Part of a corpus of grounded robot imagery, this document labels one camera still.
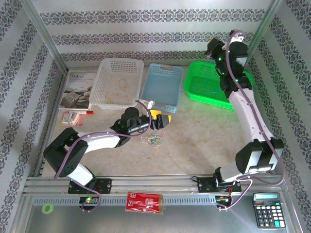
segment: button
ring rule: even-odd
[[[279,223],[278,221],[274,221],[274,225],[275,225],[276,227],[280,227],[280,223]]]

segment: black bracket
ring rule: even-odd
[[[111,183],[112,183],[112,179],[96,178],[94,182],[92,183],[92,187],[90,188],[101,194],[110,194]],[[94,194],[93,192],[90,192],[84,188],[81,188],[79,185],[77,185],[73,181],[70,181],[69,183],[68,193],[69,194]]]
[[[197,182],[199,193],[219,193],[226,192],[227,187],[216,187],[215,179],[212,177],[192,177],[194,182]],[[232,192],[242,192],[240,182],[235,182],[234,185],[231,185]]]

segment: book cover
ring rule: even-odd
[[[71,72],[69,74],[60,109],[89,110],[89,96],[96,72]]]

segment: blue plastic basket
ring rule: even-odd
[[[154,109],[176,112],[183,74],[182,67],[150,64],[141,98],[154,100]]]

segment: basket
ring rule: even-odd
[[[252,75],[246,71],[244,73],[251,85],[254,85]],[[184,82],[184,90],[191,100],[234,110],[234,107],[220,88],[220,78],[214,63],[191,63]]]
[[[136,105],[144,63],[129,58],[101,61],[89,102],[103,109],[124,110]]]
[[[150,64],[141,98],[154,100],[153,109],[176,112],[183,74],[182,67]]]

